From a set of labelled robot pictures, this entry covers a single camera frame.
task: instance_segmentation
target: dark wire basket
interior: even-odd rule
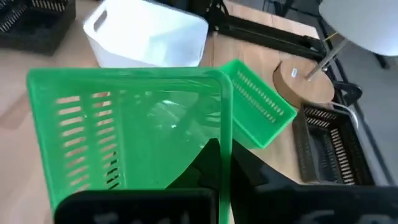
[[[52,55],[75,17],[75,0],[0,0],[0,47]]]
[[[293,131],[304,182],[374,185],[349,113],[304,104]]]

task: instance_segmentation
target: black basket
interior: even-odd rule
[[[75,17],[75,0],[0,0],[0,47],[52,55]]]
[[[304,104],[293,131],[304,182],[374,185],[348,113]]]

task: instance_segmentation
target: green plastic basket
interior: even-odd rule
[[[234,88],[233,138],[246,149],[264,149],[295,118],[296,110],[240,60],[221,70]]]
[[[210,138],[228,223],[232,84],[212,68],[40,68],[27,78],[51,208],[81,190],[165,189]]]

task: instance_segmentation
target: wooden desk surface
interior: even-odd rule
[[[84,18],[98,3],[77,0],[76,22],[53,57],[0,50],[0,223],[51,223],[39,147],[25,88],[25,76],[33,67],[97,67],[82,29]],[[232,15],[300,35],[318,37],[313,27],[227,3]],[[219,66],[240,58],[273,86],[272,72],[289,54],[213,35],[206,42],[201,66]],[[300,182],[289,126],[266,149],[253,151],[273,168]]]

